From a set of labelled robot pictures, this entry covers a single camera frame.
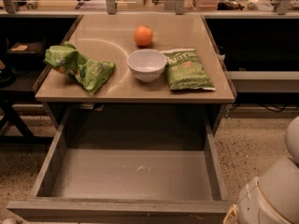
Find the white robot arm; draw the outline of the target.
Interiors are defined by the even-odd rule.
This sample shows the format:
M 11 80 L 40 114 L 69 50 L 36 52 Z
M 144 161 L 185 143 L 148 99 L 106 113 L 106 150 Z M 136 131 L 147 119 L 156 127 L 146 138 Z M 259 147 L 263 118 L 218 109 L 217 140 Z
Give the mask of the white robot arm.
M 222 224 L 299 224 L 299 118 L 285 132 L 283 156 L 239 192 Z

